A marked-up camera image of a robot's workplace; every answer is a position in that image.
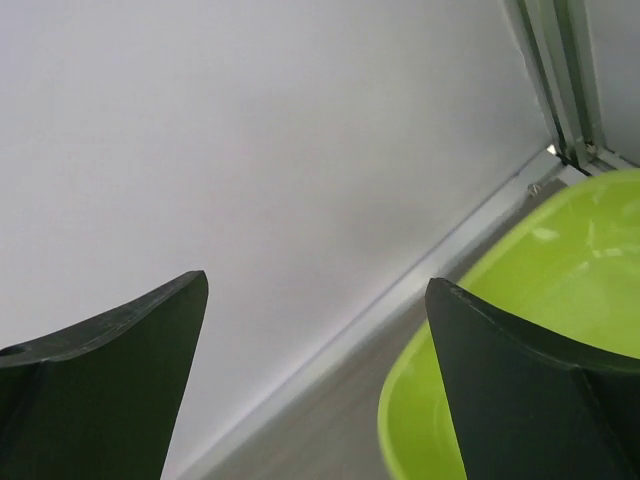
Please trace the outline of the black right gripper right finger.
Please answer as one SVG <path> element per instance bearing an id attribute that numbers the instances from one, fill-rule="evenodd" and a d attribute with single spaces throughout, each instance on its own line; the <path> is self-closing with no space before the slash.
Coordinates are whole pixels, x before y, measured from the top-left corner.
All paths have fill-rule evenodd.
<path id="1" fill-rule="evenodd" d="M 557 334 L 444 278 L 426 312 L 470 479 L 636 479 L 639 361 Z"/>

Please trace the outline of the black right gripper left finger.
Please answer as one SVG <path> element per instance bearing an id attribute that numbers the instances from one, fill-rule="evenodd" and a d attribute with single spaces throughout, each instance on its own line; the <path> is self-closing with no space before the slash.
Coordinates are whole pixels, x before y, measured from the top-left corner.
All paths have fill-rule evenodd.
<path id="1" fill-rule="evenodd" d="M 5 479 L 161 476 L 208 299 L 201 271 L 1 352 Z"/>

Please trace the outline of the lime green plastic tub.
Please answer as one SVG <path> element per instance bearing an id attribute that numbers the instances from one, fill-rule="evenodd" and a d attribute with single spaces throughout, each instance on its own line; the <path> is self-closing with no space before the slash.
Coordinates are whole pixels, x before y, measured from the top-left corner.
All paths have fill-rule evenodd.
<path id="1" fill-rule="evenodd" d="M 638 171 L 561 189 L 450 282 L 557 334 L 639 361 Z M 392 478 L 470 479 L 428 317 L 383 384 L 377 427 Z"/>

